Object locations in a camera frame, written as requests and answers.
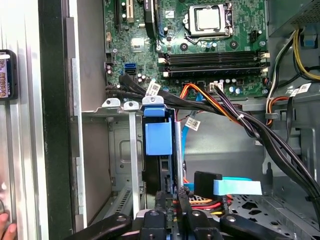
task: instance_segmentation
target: cpu socket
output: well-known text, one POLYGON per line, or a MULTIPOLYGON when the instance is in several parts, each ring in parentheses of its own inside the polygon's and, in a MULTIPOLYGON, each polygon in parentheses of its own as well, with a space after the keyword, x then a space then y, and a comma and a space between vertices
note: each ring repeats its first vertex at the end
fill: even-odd
POLYGON ((229 38, 233 35, 232 4, 194 5, 183 19, 186 38, 229 38))

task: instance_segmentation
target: green circuit board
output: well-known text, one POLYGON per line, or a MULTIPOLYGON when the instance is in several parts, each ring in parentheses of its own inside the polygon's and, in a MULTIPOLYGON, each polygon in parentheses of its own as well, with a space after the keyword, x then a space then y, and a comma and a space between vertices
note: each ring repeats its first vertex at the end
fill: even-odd
POLYGON ((158 0, 158 25, 159 29, 168 28, 167 34, 159 34, 158 39, 150 39, 144 23, 144 5, 138 0, 133 0, 133 21, 122 19, 122 14, 128 14, 125 9, 119 8, 119 28, 115 27, 116 0, 104 0, 104 26, 105 26, 105 51, 106 58, 112 55, 112 74, 107 74, 109 84, 116 85, 119 75, 124 74, 125 63, 135 63, 137 74, 146 76, 146 81, 140 82, 147 88, 151 79, 170 93, 179 95, 185 83, 209 84, 215 81, 237 79, 237 82, 224 83, 223 88, 227 96, 261 97, 266 93, 264 85, 265 76, 228 76, 228 77, 203 77, 203 78, 164 78, 158 70, 158 52, 170 54, 193 54, 207 52, 239 52, 239 51, 267 51, 267 33, 265 21, 265 0, 231 0, 233 35, 229 38, 200 40, 193 44, 185 38, 186 29, 183 19, 190 6, 223 4, 221 0, 158 0), (250 43, 250 33, 260 31, 257 41, 250 43), (187 50, 182 50, 181 45, 187 44, 187 50))

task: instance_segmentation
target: motherboard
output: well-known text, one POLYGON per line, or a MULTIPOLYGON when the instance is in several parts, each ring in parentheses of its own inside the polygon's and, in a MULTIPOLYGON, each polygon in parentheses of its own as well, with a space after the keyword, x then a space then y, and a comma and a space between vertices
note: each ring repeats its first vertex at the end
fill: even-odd
POLYGON ((175 95, 187 83, 230 98, 268 94, 265 0, 104 0, 104 26, 110 85, 129 74, 175 95))

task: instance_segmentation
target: label sticker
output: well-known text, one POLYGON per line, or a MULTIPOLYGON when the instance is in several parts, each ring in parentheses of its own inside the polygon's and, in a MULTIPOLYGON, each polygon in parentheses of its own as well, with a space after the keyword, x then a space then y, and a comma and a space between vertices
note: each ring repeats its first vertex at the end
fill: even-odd
POLYGON ((256 145, 256 146, 263 146, 263 145, 261 144, 261 142, 259 142, 258 140, 255 140, 255 141, 254 141, 254 145, 256 145))
POLYGON ((186 120, 186 123, 185 125, 192 129, 192 130, 195 130, 195 131, 198 131, 198 128, 199 128, 199 125, 200 125, 200 121, 198 120, 195 120, 194 118, 192 117, 188 117, 188 119, 186 120))
POLYGON ((299 92, 299 88, 295 89, 295 90, 291 93, 290 98, 291 98, 291 97, 294 97, 295 95, 297 95, 298 92, 299 92))
POLYGON ((310 86, 311 86, 311 82, 310 82, 310 83, 303 84, 303 85, 299 88, 299 91, 297 92, 297 94, 302 94, 302 93, 308 92, 310 86))
POLYGON ((148 89, 145 92, 145 96, 156 96, 158 95, 158 92, 161 88, 161 85, 155 83, 154 81, 151 81, 148 89))
POLYGON ((0 59, 0 98, 8 98, 9 95, 7 59, 0 59))
POLYGON ((165 18, 166 19, 174 19, 175 18, 175 11, 165 11, 165 18))

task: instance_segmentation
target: hand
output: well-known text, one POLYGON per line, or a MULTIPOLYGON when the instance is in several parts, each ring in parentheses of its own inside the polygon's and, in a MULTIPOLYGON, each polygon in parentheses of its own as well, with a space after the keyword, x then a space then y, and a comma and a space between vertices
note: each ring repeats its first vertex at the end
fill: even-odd
POLYGON ((5 231, 6 223, 9 219, 7 213, 0 214, 0 240, 14 240, 17 235, 17 225, 10 224, 5 231))

